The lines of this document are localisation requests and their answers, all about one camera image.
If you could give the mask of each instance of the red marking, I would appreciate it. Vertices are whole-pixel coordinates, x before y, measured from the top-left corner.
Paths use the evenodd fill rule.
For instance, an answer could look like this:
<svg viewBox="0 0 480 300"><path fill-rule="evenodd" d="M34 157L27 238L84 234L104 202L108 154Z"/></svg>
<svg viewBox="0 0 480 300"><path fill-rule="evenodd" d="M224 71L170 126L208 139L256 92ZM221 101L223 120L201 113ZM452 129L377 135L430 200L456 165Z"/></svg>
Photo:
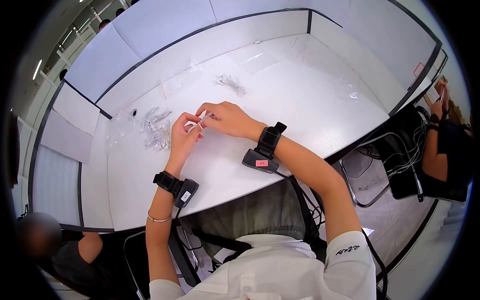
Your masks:
<svg viewBox="0 0 480 300"><path fill-rule="evenodd" d="M419 68L420 66L422 66L422 68L421 68L422 70L423 70L423 68L425 68L425 66L423 65L423 63L420 62L420 63L417 65L417 67L415 68L415 70L413 71L413 75L414 75L415 77L418 77L418 76L420 75L420 74L418 74L418 75L416 74L416 73L417 73L417 70L418 70L418 68Z"/></svg>
<svg viewBox="0 0 480 300"><path fill-rule="evenodd" d="M268 160L255 160L256 167L268 167Z"/></svg>

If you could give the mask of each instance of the dark hair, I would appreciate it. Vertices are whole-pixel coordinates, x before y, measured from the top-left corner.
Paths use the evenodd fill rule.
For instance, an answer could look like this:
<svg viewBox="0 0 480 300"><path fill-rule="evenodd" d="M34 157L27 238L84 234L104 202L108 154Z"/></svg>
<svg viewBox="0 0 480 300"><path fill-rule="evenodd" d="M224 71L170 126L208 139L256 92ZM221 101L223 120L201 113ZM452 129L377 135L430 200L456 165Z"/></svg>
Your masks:
<svg viewBox="0 0 480 300"><path fill-rule="evenodd" d="M123 8L119 8L117 9L117 11L115 12L115 15L118 17L122 12L124 12L125 10Z"/></svg>
<svg viewBox="0 0 480 300"><path fill-rule="evenodd" d="M63 80L67 71L68 71L67 69L63 69L60 71L60 75L59 75L60 80Z"/></svg>
<svg viewBox="0 0 480 300"><path fill-rule="evenodd" d="M107 26L108 23L110 23L111 21L109 19L105 19L103 20L100 25L98 26L98 29L102 29L103 27Z"/></svg>

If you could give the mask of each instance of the black wrist strap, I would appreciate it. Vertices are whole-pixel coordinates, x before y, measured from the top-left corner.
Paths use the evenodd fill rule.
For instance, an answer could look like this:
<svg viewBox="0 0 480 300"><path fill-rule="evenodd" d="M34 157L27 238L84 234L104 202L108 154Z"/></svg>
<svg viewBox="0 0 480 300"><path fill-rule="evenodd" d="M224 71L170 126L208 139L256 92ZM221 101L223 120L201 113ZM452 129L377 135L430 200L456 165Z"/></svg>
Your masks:
<svg viewBox="0 0 480 300"><path fill-rule="evenodd" d="M183 185L183 181L173 177L166 171L155 174L155 177L153 178L153 183L156 183L165 191L172 193L173 198L176 198L178 196L179 191Z"/></svg>
<svg viewBox="0 0 480 300"><path fill-rule="evenodd" d="M430 129L433 129L433 130L437 130L437 131L438 131L438 125L429 124L429 125L427 126L427 131L430 130Z"/></svg>
<svg viewBox="0 0 480 300"><path fill-rule="evenodd" d="M254 151L269 159L273 159L273 152L275 151L276 144L285 129L287 129L287 126L280 122L277 122L274 127L265 127Z"/></svg>

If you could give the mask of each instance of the white label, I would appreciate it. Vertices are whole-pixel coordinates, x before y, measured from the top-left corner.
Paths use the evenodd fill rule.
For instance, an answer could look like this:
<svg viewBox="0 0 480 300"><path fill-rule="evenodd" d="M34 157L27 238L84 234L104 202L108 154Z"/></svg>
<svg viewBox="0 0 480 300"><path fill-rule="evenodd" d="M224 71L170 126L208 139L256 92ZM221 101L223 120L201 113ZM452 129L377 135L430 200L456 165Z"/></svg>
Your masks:
<svg viewBox="0 0 480 300"><path fill-rule="evenodd" d="M187 201L188 197L190 197L190 193L188 191L185 192L185 194L183 194L183 196L180 198L182 201Z"/></svg>

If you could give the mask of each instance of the wrist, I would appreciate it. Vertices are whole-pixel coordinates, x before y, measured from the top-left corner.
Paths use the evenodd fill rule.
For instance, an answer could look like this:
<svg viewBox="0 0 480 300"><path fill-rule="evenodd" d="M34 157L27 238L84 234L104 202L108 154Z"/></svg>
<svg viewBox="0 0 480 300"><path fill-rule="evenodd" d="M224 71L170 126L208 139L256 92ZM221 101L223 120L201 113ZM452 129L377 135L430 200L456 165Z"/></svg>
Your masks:
<svg viewBox="0 0 480 300"><path fill-rule="evenodd" d="M260 136L262 135L262 132L264 131L264 128L268 127L267 124L257 122L252 128L249 130L249 135L247 138L249 140L252 140L256 143L258 143L258 140L260 139Z"/></svg>
<svg viewBox="0 0 480 300"><path fill-rule="evenodd" d="M172 175L175 178L180 177L180 172L183 169L183 165L185 162L180 162L175 159L168 159L167 165L165 166L165 171L168 172L170 175Z"/></svg>

